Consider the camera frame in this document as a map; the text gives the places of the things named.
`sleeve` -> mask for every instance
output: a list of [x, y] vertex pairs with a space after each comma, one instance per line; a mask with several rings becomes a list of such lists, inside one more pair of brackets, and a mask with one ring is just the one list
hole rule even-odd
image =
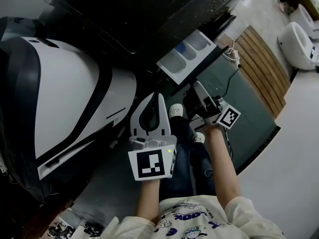
[[245, 197], [231, 200], [225, 208], [225, 213], [228, 222], [238, 227], [249, 238], [285, 239], [280, 229], [271, 221], [261, 217], [252, 201]]
[[112, 236], [113, 239], [150, 239], [155, 229], [153, 222], [140, 217], [126, 217]]

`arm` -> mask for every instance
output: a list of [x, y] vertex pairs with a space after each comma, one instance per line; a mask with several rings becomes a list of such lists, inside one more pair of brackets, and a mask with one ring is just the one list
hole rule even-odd
[[217, 199], [225, 209], [232, 199], [241, 196], [240, 186], [221, 130], [217, 126], [208, 126], [205, 128], [205, 133], [210, 150]]
[[136, 216], [153, 222], [158, 222], [159, 216], [160, 181], [142, 182], [141, 195], [138, 202]]

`white shirt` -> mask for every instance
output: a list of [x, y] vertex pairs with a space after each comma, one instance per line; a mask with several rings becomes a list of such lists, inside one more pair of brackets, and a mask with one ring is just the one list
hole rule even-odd
[[126, 217], [113, 239], [284, 239], [280, 229], [264, 219], [244, 197], [231, 200], [225, 211], [214, 196], [171, 198], [160, 202], [157, 226]]

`floor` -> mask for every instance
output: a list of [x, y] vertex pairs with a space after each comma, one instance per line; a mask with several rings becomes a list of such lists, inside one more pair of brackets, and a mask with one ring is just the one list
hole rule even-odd
[[[277, 36], [289, 23], [289, 19], [280, 12], [277, 2], [245, 0], [235, 7], [233, 13], [237, 18], [226, 33], [236, 39], [248, 25], [252, 25], [273, 50], [286, 73], [291, 75], [292, 69], [277, 45]], [[87, 188], [75, 201], [73, 209], [61, 215], [71, 226], [77, 227], [81, 223], [71, 212], [103, 226], [115, 215], [120, 220], [125, 216], [134, 215], [140, 184], [133, 179], [129, 160], [126, 158], [128, 147], [123, 144], [124, 142], [126, 140], [116, 145], [115, 155], [105, 153], [105, 160], [93, 175]]]

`black cable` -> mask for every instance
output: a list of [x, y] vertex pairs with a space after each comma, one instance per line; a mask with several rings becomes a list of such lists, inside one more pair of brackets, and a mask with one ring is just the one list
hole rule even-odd
[[[76, 212], [78, 212], [78, 213], [85, 213], [85, 214], [87, 214], [87, 215], [90, 215], [91, 217], [93, 217], [93, 218], [95, 218], [95, 219], [99, 220], [100, 222], [102, 222], [102, 223], [104, 223], [104, 224], [107, 224], [107, 225], [108, 225], [108, 223], [104, 222], [103, 220], [100, 220], [99, 218], [97, 218], [97, 217], [93, 216], [92, 214], [89, 214], [89, 213], [86, 213], [86, 212], [81, 212], [81, 211], [78, 211], [78, 210], [76, 210], [76, 209], [74, 209], [74, 208], [71, 208], [71, 209], [72, 209], [72, 210], [75, 210], [75, 211], [76, 211]], [[74, 213], [74, 212], [70, 211], [69, 209], [68, 209], [68, 211], [69, 211], [70, 213], [74, 214], [76, 218], [78, 218], [79, 220], [82, 220], [82, 221], [84, 221], [84, 222], [86, 222], [86, 223], [87, 223], [87, 221], [94, 221], [94, 220], [87, 220], [86, 218], [84, 218], [84, 217], [82, 217], [82, 216], [77, 215], [76, 213]]]
[[229, 79], [228, 79], [228, 84], [227, 84], [227, 88], [226, 88], [226, 92], [225, 92], [225, 94], [223, 95], [223, 97], [225, 97], [225, 95], [227, 94], [227, 92], [228, 92], [228, 89], [229, 89], [229, 83], [230, 83], [230, 80], [231, 80], [231, 78], [238, 72], [238, 70], [241, 68], [241, 65], [238, 65], [238, 68], [237, 68], [237, 70], [229, 77]]
[[229, 142], [229, 139], [228, 139], [228, 134], [227, 134], [227, 129], [225, 127], [224, 127], [224, 131], [225, 131], [226, 140], [227, 140], [227, 143], [228, 143], [228, 146], [229, 146], [229, 156], [230, 156], [230, 159], [233, 160], [233, 148], [230, 145], [230, 142]]

